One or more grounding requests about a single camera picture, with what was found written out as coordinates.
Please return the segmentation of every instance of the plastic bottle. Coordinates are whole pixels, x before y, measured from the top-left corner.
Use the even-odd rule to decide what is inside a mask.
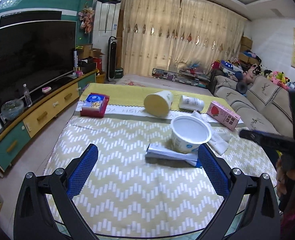
[[[202,111],[204,108],[204,102],[198,98],[190,98],[182,95],[179,102],[179,108],[191,111]]]
[[[23,85],[23,93],[24,93],[26,105],[27,105],[27,107],[30,107],[33,103],[32,103],[32,99],[30,96],[30,92],[29,92],[28,88],[26,87],[26,84]]]

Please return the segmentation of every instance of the tv cabinet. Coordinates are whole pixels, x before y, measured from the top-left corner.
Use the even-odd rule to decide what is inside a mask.
[[[96,71],[76,78],[32,105],[0,133],[0,176],[11,166],[22,148],[58,113],[74,102],[88,83],[96,82]]]

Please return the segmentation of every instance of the silver bolt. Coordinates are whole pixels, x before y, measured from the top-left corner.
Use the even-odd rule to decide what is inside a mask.
[[[269,179],[270,176],[269,176],[268,174],[266,174],[266,173],[263,173],[263,178],[264,178],[264,179]]]
[[[240,174],[241,174],[241,170],[238,169],[238,168],[235,168],[235,169],[233,169],[233,173],[234,173],[235,175],[240,175]]]
[[[56,175],[61,175],[63,172],[64,172],[64,170],[62,168],[58,168],[55,170]]]
[[[33,176],[33,173],[32,173],[32,172],[28,172],[28,173],[25,175],[25,177],[26,177],[27,179],[32,178],[32,176]]]

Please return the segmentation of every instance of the strawberry picture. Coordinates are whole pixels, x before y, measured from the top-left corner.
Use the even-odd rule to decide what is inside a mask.
[[[219,110],[216,106],[212,106],[211,108],[211,114],[213,117],[218,116],[219,115]]]

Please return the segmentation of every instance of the pink milk carton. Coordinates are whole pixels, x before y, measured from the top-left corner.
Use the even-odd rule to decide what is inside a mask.
[[[238,114],[221,105],[217,101],[211,102],[206,113],[232,131],[240,120],[240,116]]]

